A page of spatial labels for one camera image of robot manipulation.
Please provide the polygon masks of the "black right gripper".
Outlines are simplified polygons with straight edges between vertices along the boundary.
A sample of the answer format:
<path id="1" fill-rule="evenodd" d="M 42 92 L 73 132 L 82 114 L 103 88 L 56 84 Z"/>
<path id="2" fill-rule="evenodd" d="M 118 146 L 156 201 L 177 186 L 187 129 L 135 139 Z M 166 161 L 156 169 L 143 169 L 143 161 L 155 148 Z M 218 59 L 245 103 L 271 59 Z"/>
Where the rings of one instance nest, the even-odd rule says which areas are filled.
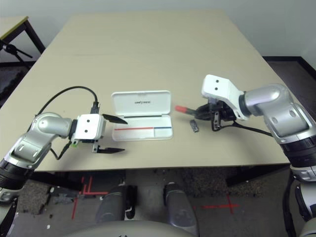
<path id="1" fill-rule="evenodd" d="M 233 110 L 223 101 L 215 100 L 196 109 L 196 119 L 211 121 L 212 131 L 219 131 L 223 128 L 222 121 L 235 121 Z"/>

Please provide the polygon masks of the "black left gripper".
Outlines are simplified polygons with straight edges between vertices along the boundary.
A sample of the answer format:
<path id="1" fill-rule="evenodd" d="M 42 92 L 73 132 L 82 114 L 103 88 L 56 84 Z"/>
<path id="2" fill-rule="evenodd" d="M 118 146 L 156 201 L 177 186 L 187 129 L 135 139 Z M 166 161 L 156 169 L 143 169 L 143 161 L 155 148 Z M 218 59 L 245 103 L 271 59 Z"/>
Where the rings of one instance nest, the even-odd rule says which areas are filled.
<path id="1" fill-rule="evenodd" d="M 102 114 L 103 118 L 111 123 L 118 123 L 118 124 L 128 124 L 125 120 L 112 116 L 107 114 Z M 124 149 L 121 148 L 105 148 L 100 149 L 99 146 L 99 139 L 80 139 L 81 143 L 87 143 L 92 145 L 92 152 L 93 153 L 99 153 L 99 154 L 115 154 L 119 152 L 123 152 Z"/>

